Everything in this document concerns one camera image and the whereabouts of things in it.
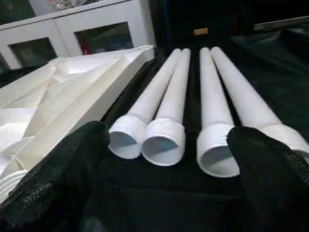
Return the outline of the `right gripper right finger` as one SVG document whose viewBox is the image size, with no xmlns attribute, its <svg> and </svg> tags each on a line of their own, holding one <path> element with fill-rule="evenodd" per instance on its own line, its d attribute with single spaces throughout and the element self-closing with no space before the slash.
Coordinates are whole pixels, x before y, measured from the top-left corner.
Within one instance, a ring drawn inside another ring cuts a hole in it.
<svg viewBox="0 0 309 232">
<path fill-rule="evenodd" d="M 250 127 L 234 127 L 226 142 L 260 224 L 258 232 L 309 230 L 309 165 L 286 144 Z"/>
</svg>

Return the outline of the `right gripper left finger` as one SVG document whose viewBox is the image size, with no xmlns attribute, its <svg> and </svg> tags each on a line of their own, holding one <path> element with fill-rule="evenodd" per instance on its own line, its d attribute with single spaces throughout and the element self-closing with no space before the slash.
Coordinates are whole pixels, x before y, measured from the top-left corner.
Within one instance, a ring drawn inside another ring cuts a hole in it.
<svg viewBox="0 0 309 232">
<path fill-rule="evenodd" d="M 110 142 L 108 128 L 91 121 L 36 164 L 0 205 L 2 232 L 73 232 Z"/>
</svg>

